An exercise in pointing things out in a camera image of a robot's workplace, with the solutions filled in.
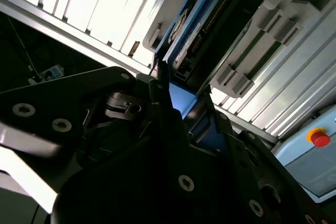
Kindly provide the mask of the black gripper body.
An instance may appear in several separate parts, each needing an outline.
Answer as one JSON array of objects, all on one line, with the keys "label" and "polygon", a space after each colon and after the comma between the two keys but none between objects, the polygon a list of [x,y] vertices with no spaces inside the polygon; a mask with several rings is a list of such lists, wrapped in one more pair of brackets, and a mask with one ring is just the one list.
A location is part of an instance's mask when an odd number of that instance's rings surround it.
[{"label": "black gripper body", "polygon": [[124,152],[62,187],[52,223],[271,223],[245,145],[207,114],[198,146],[158,81],[149,82],[148,125]]}]

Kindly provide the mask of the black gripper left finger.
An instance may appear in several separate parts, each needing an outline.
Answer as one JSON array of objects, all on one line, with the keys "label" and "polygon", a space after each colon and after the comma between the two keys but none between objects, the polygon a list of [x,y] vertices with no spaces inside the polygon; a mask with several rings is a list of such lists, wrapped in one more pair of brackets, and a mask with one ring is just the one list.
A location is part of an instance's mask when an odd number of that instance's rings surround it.
[{"label": "black gripper left finger", "polygon": [[124,152],[148,125],[149,82],[169,91],[170,70],[157,77],[108,67],[1,93],[1,170],[30,195],[54,190],[35,172],[58,170],[83,147],[82,171]]}]

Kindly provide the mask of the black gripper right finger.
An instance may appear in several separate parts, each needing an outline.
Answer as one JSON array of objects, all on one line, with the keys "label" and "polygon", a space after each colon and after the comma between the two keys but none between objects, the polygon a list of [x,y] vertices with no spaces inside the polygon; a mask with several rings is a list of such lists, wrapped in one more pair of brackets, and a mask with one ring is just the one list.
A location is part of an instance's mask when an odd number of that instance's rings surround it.
[{"label": "black gripper right finger", "polygon": [[203,92],[210,124],[205,149],[225,162],[226,192],[238,201],[238,216],[250,223],[335,223],[308,196],[260,138],[250,131],[235,134],[228,117]]}]

